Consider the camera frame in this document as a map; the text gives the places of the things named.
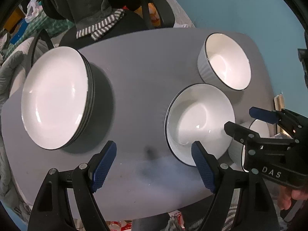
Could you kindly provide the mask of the person's right hand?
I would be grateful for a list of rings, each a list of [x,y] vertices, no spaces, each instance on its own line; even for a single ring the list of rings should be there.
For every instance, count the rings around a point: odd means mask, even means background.
[[[281,186],[277,200],[280,210],[288,210],[292,200],[307,200],[307,189],[295,190]]]

